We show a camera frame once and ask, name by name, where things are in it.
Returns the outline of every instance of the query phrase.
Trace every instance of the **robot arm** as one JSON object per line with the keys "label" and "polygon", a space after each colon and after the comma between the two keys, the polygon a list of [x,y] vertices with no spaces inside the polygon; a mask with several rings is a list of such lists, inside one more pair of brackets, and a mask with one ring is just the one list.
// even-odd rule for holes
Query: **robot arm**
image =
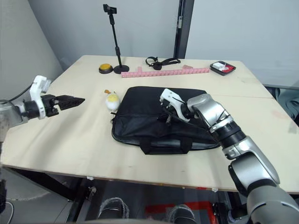
{"label": "robot arm", "polygon": [[161,105],[173,106],[184,121],[187,120],[184,112],[204,121],[226,158],[233,160],[228,170],[238,191],[248,197],[247,211],[253,223],[298,223],[299,206],[278,186],[280,180],[275,168],[223,106],[209,94],[193,97],[186,103],[178,97],[165,89],[160,97]]}
{"label": "robot arm", "polygon": [[[31,101],[25,101],[18,105],[14,105],[8,100],[0,100],[0,154],[2,143],[5,140],[9,128],[27,123],[33,118],[43,119],[59,114],[58,109],[54,106],[58,105],[61,110],[69,109],[80,105],[84,102],[83,98],[75,98],[71,96],[43,95],[46,93],[51,81],[43,76],[36,76],[31,88]],[[6,188],[5,180],[0,179],[0,214],[5,209]]]}

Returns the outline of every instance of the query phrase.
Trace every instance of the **bag strap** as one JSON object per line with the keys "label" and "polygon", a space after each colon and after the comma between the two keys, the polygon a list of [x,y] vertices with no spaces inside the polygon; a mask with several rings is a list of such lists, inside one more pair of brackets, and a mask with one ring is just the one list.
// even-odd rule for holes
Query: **bag strap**
{"label": "bag strap", "polygon": [[[148,59],[152,59],[154,62],[150,64],[150,63],[148,63]],[[178,60],[177,58],[174,58],[174,57],[165,59],[162,62],[158,61],[158,57],[148,57],[147,59],[145,59],[145,62],[148,66],[153,67],[154,70],[161,70],[163,65],[181,63],[180,60]]]}
{"label": "bag strap", "polygon": [[[140,148],[144,152],[144,154],[165,154],[165,151],[163,151],[162,149],[166,148],[153,147],[151,143],[151,138],[140,138]],[[176,149],[169,146],[167,148],[167,152],[169,152],[168,154],[187,154],[191,150],[191,148],[192,138],[181,137],[180,148]]]}

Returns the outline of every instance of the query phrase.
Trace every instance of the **person's foot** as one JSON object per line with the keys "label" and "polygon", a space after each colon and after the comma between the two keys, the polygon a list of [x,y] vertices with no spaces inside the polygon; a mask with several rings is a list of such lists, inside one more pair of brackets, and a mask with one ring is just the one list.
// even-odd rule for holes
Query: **person's foot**
{"label": "person's foot", "polygon": [[129,218],[129,208],[119,197],[109,198],[100,207],[98,219]]}
{"label": "person's foot", "polygon": [[175,206],[168,214],[167,221],[176,224],[196,224],[192,210],[184,204]]}

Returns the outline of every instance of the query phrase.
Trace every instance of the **pink foam strip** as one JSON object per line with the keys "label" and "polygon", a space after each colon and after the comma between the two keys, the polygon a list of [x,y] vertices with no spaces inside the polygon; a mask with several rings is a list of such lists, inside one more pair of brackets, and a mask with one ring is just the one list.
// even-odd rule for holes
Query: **pink foam strip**
{"label": "pink foam strip", "polygon": [[183,69],[193,69],[193,67],[185,64],[185,65],[183,66]]}
{"label": "pink foam strip", "polygon": [[137,71],[133,72],[122,72],[121,77],[153,77],[153,76],[172,76],[172,75],[183,75],[183,74],[197,74],[197,73],[208,73],[209,68],[197,68],[197,69],[177,69],[177,70],[162,70],[162,71],[142,71],[142,67],[138,67]]}

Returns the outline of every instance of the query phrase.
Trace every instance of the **wooden table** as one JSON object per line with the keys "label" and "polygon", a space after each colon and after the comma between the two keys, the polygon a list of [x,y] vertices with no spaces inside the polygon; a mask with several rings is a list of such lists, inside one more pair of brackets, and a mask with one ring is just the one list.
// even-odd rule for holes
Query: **wooden table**
{"label": "wooden table", "polygon": [[[125,57],[135,71],[147,67],[144,58]],[[214,61],[182,60],[163,67],[208,67]],[[139,147],[111,136],[112,115],[105,106],[105,89],[122,98],[132,86],[159,86],[206,90],[234,117],[276,168],[281,187],[299,193],[299,129],[256,77],[239,61],[236,71],[167,77],[121,78],[100,74],[102,63],[117,65],[113,56],[83,56],[51,85],[48,94],[85,98],[75,108],[43,120],[34,119],[9,130],[1,162],[4,166],[62,175],[163,184],[190,188],[236,190],[228,161],[220,148],[185,155],[145,155]]]}

